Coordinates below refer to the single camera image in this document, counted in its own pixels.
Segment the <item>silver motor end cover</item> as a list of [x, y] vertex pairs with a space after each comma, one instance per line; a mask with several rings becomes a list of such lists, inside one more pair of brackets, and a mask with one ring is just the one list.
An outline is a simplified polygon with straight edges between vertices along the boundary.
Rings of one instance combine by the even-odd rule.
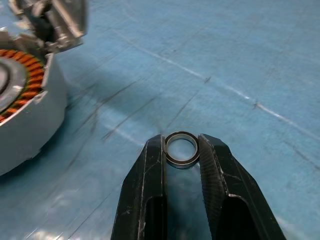
[[87, 34], [88, 0], [8, 0], [8, 5], [50, 52], [75, 48]]

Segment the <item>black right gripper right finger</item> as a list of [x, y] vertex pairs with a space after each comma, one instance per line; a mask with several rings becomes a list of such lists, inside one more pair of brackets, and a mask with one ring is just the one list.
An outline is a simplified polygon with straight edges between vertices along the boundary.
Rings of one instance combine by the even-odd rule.
[[287, 240], [251, 174], [219, 138], [198, 136], [202, 194], [212, 240]]

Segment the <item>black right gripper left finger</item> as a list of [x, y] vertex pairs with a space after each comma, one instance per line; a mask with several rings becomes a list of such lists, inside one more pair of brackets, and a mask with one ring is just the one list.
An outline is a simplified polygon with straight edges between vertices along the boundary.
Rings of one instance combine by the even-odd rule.
[[123, 180], [110, 240], [168, 240], [165, 138], [148, 139]]

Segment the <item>motor housing with copper windings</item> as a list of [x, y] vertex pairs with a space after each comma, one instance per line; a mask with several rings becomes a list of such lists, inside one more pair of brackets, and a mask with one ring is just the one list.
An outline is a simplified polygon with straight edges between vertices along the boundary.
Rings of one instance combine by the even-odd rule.
[[64, 121], [67, 86], [56, 54], [0, 28], [0, 176], [34, 158]]

